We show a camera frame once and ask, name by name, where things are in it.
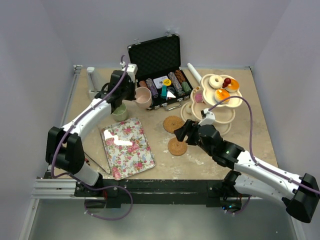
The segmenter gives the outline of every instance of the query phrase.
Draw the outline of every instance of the round cork trivet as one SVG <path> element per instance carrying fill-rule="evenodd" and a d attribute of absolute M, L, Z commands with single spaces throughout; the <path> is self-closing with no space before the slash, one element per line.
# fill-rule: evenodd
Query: round cork trivet
<path fill-rule="evenodd" d="M 188 145 L 184 141 L 178 141 L 176 137 L 168 142 L 169 152 L 174 156 L 181 156 L 186 153 Z"/>
<path fill-rule="evenodd" d="M 184 121 L 178 116 L 168 116 L 163 121 L 164 129 L 171 134 L 174 133 L 174 130 L 181 128 L 183 125 Z"/>

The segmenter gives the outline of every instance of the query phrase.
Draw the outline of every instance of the white wall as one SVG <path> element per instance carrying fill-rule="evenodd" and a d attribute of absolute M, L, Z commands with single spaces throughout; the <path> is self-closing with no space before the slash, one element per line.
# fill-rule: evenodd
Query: white wall
<path fill-rule="evenodd" d="M 73 63 L 118 66 L 126 47 L 181 36 L 182 65 L 252 66 L 290 0 L 41 0 Z"/>
<path fill-rule="evenodd" d="M 320 1 L 292 0 L 254 65 L 279 166 L 320 184 Z M 320 207 L 304 230 L 320 236 Z"/>
<path fill-rule="evenodd" d="M 60 123 L 72 64 L 38 0 L 0 4 L 0 238 L 16 240 L 48 130 Z"/>

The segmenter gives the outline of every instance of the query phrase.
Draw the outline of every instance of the floral tray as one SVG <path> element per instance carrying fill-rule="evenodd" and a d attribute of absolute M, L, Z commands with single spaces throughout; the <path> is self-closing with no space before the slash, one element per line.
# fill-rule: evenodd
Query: floral tray
<path fill-rule="evenodd" d="M 115 180 L 141 173 L 156 165 L 142 124 L 137 118 L 105 127 L 100 133 Z"/>

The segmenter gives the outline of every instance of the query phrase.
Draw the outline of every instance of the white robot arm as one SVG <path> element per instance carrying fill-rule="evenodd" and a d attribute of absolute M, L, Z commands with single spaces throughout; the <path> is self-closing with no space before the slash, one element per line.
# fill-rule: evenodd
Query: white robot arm
<path fill-rule="evenodd" d="M 82 113 L 62 128 L 52 127 L 49 130 L 45 156 L 47 163 L 52 164 L 59 142 L 64 134 L 70 130 L 65 140 L 66 147 L 60 147 L 56 156 L 55 166 L 74 175 L 89 186 L 94 186 L 97 183 L 102 176 L 88 164 L 85 164 L 82 140 L 102 119 L 108 117 L 118 108 L 122 104 L 122 100 L 132 101 L 135 99 L 135 74 L 137 70 L 136 64 L 128 64 L 126 71 L 124 68 L 115 70 L 111 74 L 110 83 L 102 87 Z M 124 72 L 125 76 L 119 87 L 110 97 L 103 100 L 113 90 Z"/>
<path fill-rule="evenodd" d="M 249 151 L 220 136 L 212 125 L 215 121 L 212 112 L 205 109 L 202 117 L 201 122 L 188 119 L 183 127 L 175 130 L 178 141 L 187 136 L 188 145 L 199 146 L 218 165 L 230 168 L 232 171 L 226 178 L 232 191 L 275 202 L 285 207 L 292 217 L 310 223 L 320 199 L 313 176 L 308 173 L 299 176 L 253 157 Z"/>

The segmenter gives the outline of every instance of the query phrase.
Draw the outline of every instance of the white cylinder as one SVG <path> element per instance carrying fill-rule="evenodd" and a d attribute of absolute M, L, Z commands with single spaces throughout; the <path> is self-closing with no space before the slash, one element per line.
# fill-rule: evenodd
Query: white cylinder
<path fill-rule="evenodd" d="M 198 71 L 195 69 L 195 67 L 192 66 L 191 63 L 188 63 L 187 66 L 188 66 L 190 72 L 192 73 L 192 75 L 194 76 L 194 78 L 195 78 L 195 79 L 197 80 L 197 82 L 200 84 L 201 79 L 202 79 L 201 75 L 198 73 Z"/>

